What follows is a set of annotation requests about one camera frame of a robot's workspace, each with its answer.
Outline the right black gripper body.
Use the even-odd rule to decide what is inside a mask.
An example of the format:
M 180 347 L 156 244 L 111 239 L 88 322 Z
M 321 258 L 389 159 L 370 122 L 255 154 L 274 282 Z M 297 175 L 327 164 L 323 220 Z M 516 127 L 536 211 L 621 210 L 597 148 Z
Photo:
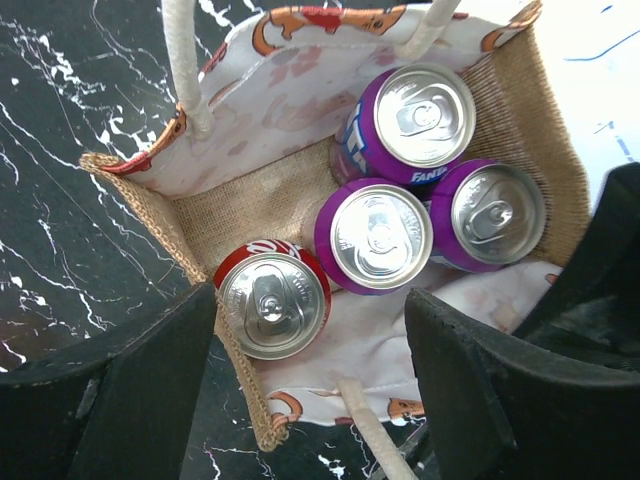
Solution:
M 639 165 L 607 176 L 591 223 L 514 335 L 576 360 L 639 368 Z

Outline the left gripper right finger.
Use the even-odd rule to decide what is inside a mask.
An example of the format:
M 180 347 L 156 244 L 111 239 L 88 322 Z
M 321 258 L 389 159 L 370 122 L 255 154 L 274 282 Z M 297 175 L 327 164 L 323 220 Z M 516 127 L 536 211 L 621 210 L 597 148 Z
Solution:
M 639 376 L 550 352 L 422 289 L 405 323 L 444 479 L 635 479 Z

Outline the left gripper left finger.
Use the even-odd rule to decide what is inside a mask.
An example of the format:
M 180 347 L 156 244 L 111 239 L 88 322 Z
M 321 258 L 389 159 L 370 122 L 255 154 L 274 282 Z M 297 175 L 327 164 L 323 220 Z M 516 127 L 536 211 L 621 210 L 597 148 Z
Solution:
M 4 479 L 176 479 L 216 318 L 211 283 L 1 376 Z

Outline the red cola can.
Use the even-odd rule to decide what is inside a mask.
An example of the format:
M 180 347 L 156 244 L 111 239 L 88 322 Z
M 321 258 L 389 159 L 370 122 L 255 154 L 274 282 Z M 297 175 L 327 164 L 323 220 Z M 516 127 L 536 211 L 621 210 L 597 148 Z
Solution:
M 331 310 L 329 280 L 307 249 L 258 239 L 233 250 L 213 281 L 232 331 L 251 358 L 280 360 L 309 346 Z

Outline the purple Fanta can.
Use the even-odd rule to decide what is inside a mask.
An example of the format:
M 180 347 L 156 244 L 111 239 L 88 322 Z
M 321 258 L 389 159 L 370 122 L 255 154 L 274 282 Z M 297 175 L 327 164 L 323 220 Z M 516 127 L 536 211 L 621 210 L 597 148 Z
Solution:
M 475 126 L 473 96 L 453 70 L 435 63 L 391 69 L 365 88 L 336 132 L 331 171 L 341 185 L 374 177 L 430 184 L 459 162 Z
M 384 295 L 426 267 L 434 231 L 423 203 L 381 178 L 351 181 L 307 214 L 302 235 L 338 287 Z
M 497 271 L 529 255 L 544 233 L 541 189 L 523 170 L 494 159 L 466 161 L 426 196 L 430 259 L 472 273 Z

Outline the white whiteboard yellow rim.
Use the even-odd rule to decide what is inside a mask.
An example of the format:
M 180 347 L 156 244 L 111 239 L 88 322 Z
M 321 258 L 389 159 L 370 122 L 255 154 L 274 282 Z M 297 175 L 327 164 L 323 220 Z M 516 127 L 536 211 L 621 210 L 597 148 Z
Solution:
M 609 171 L 639 160 L 639 3 L 542 5 L 535 38 L 595 208 Z

